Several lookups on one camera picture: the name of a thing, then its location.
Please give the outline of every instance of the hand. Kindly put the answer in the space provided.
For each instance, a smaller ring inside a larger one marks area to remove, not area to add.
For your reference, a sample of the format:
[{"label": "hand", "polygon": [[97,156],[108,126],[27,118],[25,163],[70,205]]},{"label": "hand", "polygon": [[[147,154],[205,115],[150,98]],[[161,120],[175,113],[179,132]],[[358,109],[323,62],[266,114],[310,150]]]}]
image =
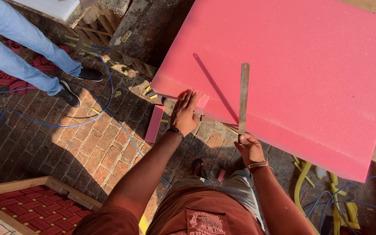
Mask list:
[{"label": "hand", "polygon": [[170,127],[181,131],[187,136],[198,124],[198,117],[194,113],[196,107],[197,94],[185,93],[175,104],[172,115],[170,116]]},{"label": "hand", "polygon": [[242,147],[238,142],[234,142],[234,145],[242,154],[243,162],[246,164],[246,167],[253,163],[265,161],[261,143],[259,143],[259,141],[253,135],[249,133],[241,135],[240,141],[244,147]]}]

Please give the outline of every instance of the blue jeans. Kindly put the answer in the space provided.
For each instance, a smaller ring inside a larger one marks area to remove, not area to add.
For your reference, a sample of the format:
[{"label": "blue jeans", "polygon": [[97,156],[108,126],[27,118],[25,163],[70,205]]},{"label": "blue jeans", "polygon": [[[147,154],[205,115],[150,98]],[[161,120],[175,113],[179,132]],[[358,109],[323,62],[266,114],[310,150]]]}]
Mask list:
[{"label": "blue jeans", "polygon": [[[80,62],[72,60],[64,50],[52,43],[37,27],[3,0],[0,0],[0,35],[44,55],[73,77],[81,73]],[[50,78],[30,66],[1,42],[0,70],[33,84],[48,95],[55,95],[61,89],[58,78]]]}]

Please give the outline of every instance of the black sneaker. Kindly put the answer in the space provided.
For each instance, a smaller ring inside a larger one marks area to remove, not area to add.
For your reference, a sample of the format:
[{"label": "black sneaker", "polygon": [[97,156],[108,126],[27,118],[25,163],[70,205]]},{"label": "black sneaker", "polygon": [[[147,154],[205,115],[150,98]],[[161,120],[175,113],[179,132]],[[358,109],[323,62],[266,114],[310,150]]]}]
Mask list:
[{"label": "black sneaker", "polygon": [[96,69],[83,68],[77,79],[88,79],[94,82],[100,82],[104,79],[104,74]]},{"label": "black sneaker", "polygon": [[79,98],[79,96],[77,96],[75,93],[71,91],[69,85],[62,80],[59,80],[59,83],[62,89],[59,93],[57,93],[57,95],[65,99],[66,103],[68,103],[70,106],[74,108],[78,108],[79,106],[81,106],[81,99]]}]

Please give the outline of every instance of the sandal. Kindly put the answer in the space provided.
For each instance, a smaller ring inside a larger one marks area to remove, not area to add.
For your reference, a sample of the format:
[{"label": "sandal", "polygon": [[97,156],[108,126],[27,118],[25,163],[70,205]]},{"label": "sandal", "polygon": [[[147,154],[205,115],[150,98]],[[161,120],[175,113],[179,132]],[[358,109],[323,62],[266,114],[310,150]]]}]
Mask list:
[{"label": "sandal", "polygon": [[[197,159],[197,160],[195,160],[195,162],[194,162],[193,165],[192,165],[192,174],[193,174],[193,175],[196,175],[196,176],[199,176],[199,177],[201,177],[201,178],[205,178],[205,179],[207,179],[207,172],[206,172],[206,170],[203,168],[203,166],[201,166],[201,163],[204,163],[201,159]],[[200,170],[198,171],[197,174],[194,174],[194,172],[195,172],[195,167],[196,167],[196,165],[198,165],[198,164],[200,164]]]}]

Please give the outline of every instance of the black wristband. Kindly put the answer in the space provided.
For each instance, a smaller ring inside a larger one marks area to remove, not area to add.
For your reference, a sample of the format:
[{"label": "black wristband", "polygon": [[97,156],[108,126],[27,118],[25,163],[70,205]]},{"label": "black wristband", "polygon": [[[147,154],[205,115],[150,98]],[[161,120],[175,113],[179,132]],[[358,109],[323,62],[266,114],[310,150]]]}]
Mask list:
[{"label": "black wristband", "polygon": [[180,130],[176,129],[176,128],[169,128],[166,132],[168,132],[168,131],[176,132],[182,137],[182,140],[185,139],[185,136],[182,134],[182,132]]}]

